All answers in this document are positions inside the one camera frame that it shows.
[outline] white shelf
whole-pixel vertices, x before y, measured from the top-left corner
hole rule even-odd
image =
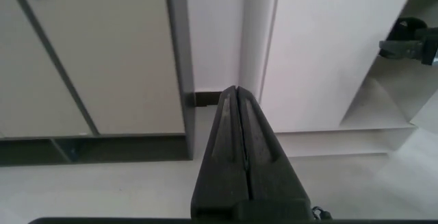
[[[415,128],[277,134],[287,157],[389,153]]]
[[[365,79],[341,125],[333,130],[414,127],[386,90],[373,78]]]

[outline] white panel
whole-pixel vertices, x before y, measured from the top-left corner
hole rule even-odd
[[[259,101],[276,0],[245,0],[239,85]]]
[[[188,0],[195,91],[236,85],[244,0]]]
[[[0,130],[7,137],[90,130],[16,0],[0,0]]]
[[[337,127],[406,0],[278,0],[261,106],[275,132]]]
[[[166,0],[28,0],[102,134],[184,132]]]

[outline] floor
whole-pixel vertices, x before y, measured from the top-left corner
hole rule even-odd
[[[196,110],[195,159],[0,168],[0,223],[43,216],[189,218],[216,107]],[[291,158],[312,205],[338,219],[438,219],[438,137],[395,153]]]

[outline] white wall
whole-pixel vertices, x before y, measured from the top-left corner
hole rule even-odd
[[[276,0],[245,0],[239,85],[260,100]]]
[[[244,0],[188,0],[195,91],[238,82]]]

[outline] cabinet door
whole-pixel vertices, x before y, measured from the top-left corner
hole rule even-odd
[[[278,0],[261,106],[275,132],[339,126],[406,0]]]
[[[0,132],[77,136],[90,130],[17,0],[0,0]]]
[[[166,0],[28,0],[101,134],[183,133]]]

